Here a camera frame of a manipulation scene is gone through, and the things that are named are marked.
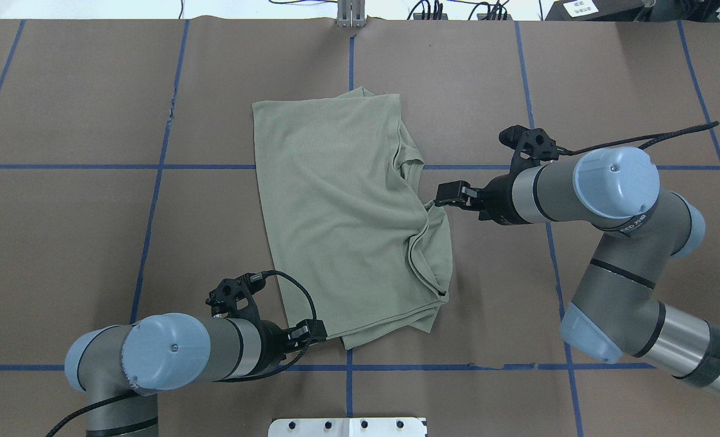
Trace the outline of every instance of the sticker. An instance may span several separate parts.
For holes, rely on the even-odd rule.
[[[571,17],[587,16],[600,11],[592,0],[577,0],[576,2],[565,3],[564,6]]]

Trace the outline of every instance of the light blue cap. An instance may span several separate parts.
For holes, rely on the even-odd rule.
[[[624,352],[572,302],[559,325],[559,334],[568,345],[593,359],[609,364],[618,362]]]
[[[85,353],[85,349],[90,345],[91,341],[98,337],[99,334],[111,327],[118,326],[119,325],[112,325],[103,329],[94,330],[93,332],[88,332],[87,334],[82,335],[82,337],[77,338],[74,344],[71,345],[71,348],[69,348],[69,351],[66,352],[66,361],[63,364],[63,373],[66,375],[66,379],[69,380],[71,387],[74,387],[74,390],[81,392],[85,391],[82,384],[79,383],[79,360],[82,359],[82,354]]]
[[[573,169],[579,201],[607,219],[628,219],[649,210],[659,197],[659,171],[637,147],[598,149]]]
[[[693,205],[684,199],[684,197],[680,194],[673,194],[680,197],[682,201],[686,202],[686,207],[689,208],[689,216],[691,217],[691,230],[689,231],[689,238],[686,240],[686,243],[684,243],[684,246],[672,255],[673,258],[678,259],[686,257],[686,255],[690,254],[699,247],[702,240],[704,240],[705,224],[704,217],[697,208],[693,207]]]
[[[122,368],[130,384],[148,390],[173,390],[193,382],[206,367],[212,341],[193,316],[149,316],[127,335]]]

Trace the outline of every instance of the gray cloth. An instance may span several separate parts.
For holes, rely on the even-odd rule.
[[[253,108],[274,265],[310,291],[329,338],[349,349],[407,325],[429,332],[448,301],[451,233],[416,194],[424,162],[400,96],[359,88]],[[279,284],[290,325],[310,318],[302,293]]]

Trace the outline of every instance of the gray metal bracket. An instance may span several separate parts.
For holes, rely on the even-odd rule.
[[[365,0],[338,0],[338,27],[365,27]]]

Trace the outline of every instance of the white floor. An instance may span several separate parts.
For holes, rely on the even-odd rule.
[[[333,3],[304,2],[274,5],[267,0],[183,0],[184,17],[218,16],[236,19],[303,19],[335,17]],[[369,16],[384,19],[406,19],[416,0],[366,0]],[[543,14],[548,14],[553,0],[542,0]],[[2,19],[176,19],[180,0],[0,0]],[[506,5],[516,20],[540,19],[537,0],[509,0]],[[446,1],[443,12],[449,19],[467,19],[472,5]]]

